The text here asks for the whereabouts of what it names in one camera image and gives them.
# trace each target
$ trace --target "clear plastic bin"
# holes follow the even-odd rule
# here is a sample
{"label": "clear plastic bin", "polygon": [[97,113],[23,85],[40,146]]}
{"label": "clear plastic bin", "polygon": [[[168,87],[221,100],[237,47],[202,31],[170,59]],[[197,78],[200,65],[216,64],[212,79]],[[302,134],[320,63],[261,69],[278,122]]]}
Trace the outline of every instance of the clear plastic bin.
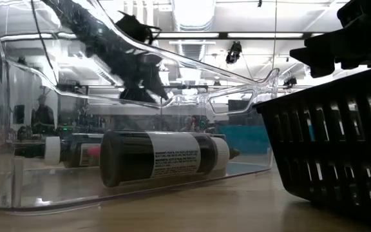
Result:
{"label": "clear plastic bin", "polygon": [[[56,2],[0,1],[0,210],[60,210],[270,168],[269,141],[252,105],[276,96],[278,70],[253,81],[131,40],[96,1]],[[83,32],[75,25],[82,21]],[[90,39],[112,44],[106,52],[118,52],[123,61],[110,68],[98,55],[87,57]],[[234,87],[167,100],[152,93],[158,103],[122,100],[113,92],[122,78],[112,70],[130,75],[132,64],[161,63],[183,76],[217,76]],[[87,73],[94,83],[67,82]],[[163,75],[157,81],[170,93]],[[184,155],[196,141],[197,155]],[[159,165],[172,163],[157,164],[161,151],[180,160],[164,174]],[[122,175],[117,184],[104,183],[110,172]]]}

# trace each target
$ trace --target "ceiling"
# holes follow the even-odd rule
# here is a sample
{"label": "ceiling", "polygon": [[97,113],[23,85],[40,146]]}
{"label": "ceiling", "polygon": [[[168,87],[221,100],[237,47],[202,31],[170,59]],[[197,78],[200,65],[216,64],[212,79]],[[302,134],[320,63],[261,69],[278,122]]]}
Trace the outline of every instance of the ceiling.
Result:
{"label": "ceiling", "polygon": [[[34,1],[38,11],[37,18],[42,33],[63,32],[61,24],[53,12],[42,2]],[[151,1],[137,0],[101,0],[101,5],[106,9],[111,18],[118,19],[117,10],[133,13],[143,22],[147,22],[150,16],[149,9]],[[262,7],[258,7],[258,1],[244,0],[217,0],[214,11],[212,32],[330,32],[341,28],[336,13],[347,1],[346,0],[281,0],[276,3],[273,0],[263,0]],[[170,0],[152,1],[153,24],[161,27],[163,32],[175,31],[173,11]],[[8,54],[12,57],[25,55],[31,63],[46,63],[41,42],[38,37],[34,39],[10,41],[9,35],[35,34],[35,22],[28,0],[0,0],[0,36],[8,38],[5,41]],[[158,46],[170,52],[177,52],[176,46],[171,45],[173,40],[159,40]],[[251,79],[262,79],[267,76],[272,67],[279,68],[281,72],[290,72],[302,80],[305,78],[304,65],[289,57],[289,52],[294,48],[301,48],[303,41],[272,39],[244,39],[241,40],[243,55],[234,65],[226,65],[225,55],[230,49],[232,39],[206,40],[205,55],[202,62],[219,67],[238,75]],[[81,45],[75,41],[47,40],[46,46],[51,54],[50,58],[56,63],[60,70],[60,77],[78,80],[87,84],[108,84],[98,76],[96,68],[78,60],[66,62],[56,60],[56,55],[78,52]],[[169,70],[169,80],[175,81],[178,75],[170,64],[166,65]],[[343,71],[339,67],[334,72],[334,78],[342,77],[353,72]],[[213,79],[214,76],[207,76],[206,79]]]}

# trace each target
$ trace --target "white bottle cap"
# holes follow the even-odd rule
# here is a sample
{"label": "white bottle cap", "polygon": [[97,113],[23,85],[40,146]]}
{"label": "white bottle cap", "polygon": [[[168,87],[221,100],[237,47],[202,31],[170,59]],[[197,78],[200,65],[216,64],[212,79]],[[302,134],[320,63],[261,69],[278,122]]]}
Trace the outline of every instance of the white bottle cap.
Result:
{"label": "white bottle cap", "polygon": [[217,163],[213,171],[222,170],[227,167],[230,159],[230,149],[226,141],[221,138],[211,137],[217,148]]}
{"label": "white bottle cap", "polygon": [[45,165],[57,165],[60,162],[61,157],[61,141],[59,137],[47,137],[45,138],[45,154],[44,164]]}

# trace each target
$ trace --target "black plastic basket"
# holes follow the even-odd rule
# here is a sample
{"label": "black plastic basket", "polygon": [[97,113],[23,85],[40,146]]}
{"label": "black plastic basket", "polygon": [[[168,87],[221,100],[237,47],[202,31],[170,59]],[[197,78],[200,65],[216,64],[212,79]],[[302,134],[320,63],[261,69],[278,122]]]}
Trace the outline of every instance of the black plastic basket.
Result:
{"label": "black plastic basket", "polygon": [[289,193],[371,222],[371,70],[253,107]]}

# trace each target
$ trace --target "wooden table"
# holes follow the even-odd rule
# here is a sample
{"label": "wooden table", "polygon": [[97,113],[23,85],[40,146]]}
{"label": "wooden table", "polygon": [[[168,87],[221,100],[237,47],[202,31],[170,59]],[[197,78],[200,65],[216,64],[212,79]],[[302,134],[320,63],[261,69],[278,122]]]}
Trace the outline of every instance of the wooden table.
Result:
{"label": "wooden table", "polygon": [[276,170],[44,216],[0,213],[0,232],[371,231],[288,194]]}

